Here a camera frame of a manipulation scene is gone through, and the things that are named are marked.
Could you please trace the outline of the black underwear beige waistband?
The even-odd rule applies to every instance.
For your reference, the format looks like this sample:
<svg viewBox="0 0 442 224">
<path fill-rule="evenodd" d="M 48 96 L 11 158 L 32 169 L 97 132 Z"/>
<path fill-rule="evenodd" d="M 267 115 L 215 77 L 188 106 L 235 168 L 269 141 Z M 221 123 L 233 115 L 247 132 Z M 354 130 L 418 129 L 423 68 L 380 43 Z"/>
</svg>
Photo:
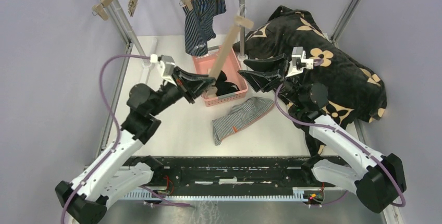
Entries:
<svg viewBox="0 0 442 224">
<path fill-rule="evenodd" d="M 223 71 L 220 72 L 215 83 L 215 87 L 217 89 L 216 96 L 222 96 L 239 91 L 239 88 L 236 84 L 227 81 L 227 76 Z"/>
</svg>

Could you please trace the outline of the grey striped underwear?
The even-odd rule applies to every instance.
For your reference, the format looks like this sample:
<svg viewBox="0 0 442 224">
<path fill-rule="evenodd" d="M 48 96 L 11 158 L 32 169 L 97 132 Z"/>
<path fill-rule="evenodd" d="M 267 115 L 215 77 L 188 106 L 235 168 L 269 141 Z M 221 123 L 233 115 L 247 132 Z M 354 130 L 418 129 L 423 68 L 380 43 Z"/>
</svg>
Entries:
<svg viewBox="0 0 442 224">
<path fill-rule="evenodd" d="M 228 114 L 212 121 L 214 144 L 221 145 L 225 138 L 252 125 L 268 114 L 274 106 L 275 102 L 272 99 L 256 96 L 233 106 Z"/>
</svg>

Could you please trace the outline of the navy striped underwear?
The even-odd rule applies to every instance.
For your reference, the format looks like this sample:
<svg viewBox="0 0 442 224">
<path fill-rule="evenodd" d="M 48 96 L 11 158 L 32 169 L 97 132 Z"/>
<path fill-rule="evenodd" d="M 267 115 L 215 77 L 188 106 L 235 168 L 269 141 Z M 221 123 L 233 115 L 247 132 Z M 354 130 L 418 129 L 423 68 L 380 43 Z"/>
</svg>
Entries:
<svg viewBox="0 0 442 224">
<path fill-rule="evenodd" d="M 208 53 L 207 42 L 216 37 L 213 30 L 214 17 L 226 12 L 225 0 L 190 0 L 192 9 L 184 5 L 185 52 L 190 56 Z"/>
</svg>

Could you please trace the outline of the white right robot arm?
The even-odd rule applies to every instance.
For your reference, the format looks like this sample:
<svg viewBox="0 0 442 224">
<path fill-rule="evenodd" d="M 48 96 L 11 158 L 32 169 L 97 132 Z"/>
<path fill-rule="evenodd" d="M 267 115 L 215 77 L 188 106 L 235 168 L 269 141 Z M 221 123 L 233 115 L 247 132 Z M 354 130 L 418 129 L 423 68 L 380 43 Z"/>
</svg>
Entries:
<svg viewBox="0 0 442 224">
<path fill-rule="evenodd" d="M 308 186 L 330 183 L 356 195 L 370 211 L 381 213 L 387 206 L 404 207 L 406 180 L 401 159 L 384 155 L 363 144 L 325 113 L 328 90 L 322 83 L 291 84 L 293 77 L 314 70 L 321 62 L 302 54 L 279 55 L 269 59 L 246 59 L 239 74 L 257 92 L 274 91 L 293 104 L 295 111 L 283 115 L 311 137 L 330 147 L 345 165 L 314 157 L 301 172 Z"/>
</svg>

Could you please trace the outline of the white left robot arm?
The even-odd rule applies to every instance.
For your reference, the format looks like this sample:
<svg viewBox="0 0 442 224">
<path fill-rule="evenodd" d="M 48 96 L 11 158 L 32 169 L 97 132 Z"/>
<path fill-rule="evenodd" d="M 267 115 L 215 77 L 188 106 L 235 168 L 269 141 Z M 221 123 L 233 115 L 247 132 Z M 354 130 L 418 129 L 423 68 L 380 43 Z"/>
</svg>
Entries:
<svg viewBox="0 0 442 224">
<path fill-rule="evenodd" d="M 112 144 L 82 174 L 56 186 L 63 207 L 61 222 L 65 223 L 65 215 L 69 214 L 77 223 L 99 223 L 107 210 L 130 191 L 147 183 L 161 184 L 164 172 L 144 163 L 117 178 L 114 175 L 158 130 L 161 121 L 156 115 L 181 98 L 193 104 L 214 82 L 215 78 L 206 74 L 175 67 L 171 80 L 164 81 L 157 91 L 143 83 L 134 85 L 127 101 L 129 114 L 116 125 L 118 132 Z"/>
</svg>

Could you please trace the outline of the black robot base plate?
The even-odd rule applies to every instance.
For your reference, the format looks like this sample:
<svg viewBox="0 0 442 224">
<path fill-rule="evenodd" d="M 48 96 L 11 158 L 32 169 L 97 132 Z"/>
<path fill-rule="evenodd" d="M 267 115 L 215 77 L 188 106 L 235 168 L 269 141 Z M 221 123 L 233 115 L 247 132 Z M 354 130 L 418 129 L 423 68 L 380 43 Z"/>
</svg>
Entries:
<svg viewBox="0 0 442 224">
<path fill-rule="evenodd" d="M 133 156 L 124 166 L 154 167 L 148 186 L 172 196 L 288 196 L 293 188 L 322 188 L 303 165 L 308 157 Z"/>
</svg>

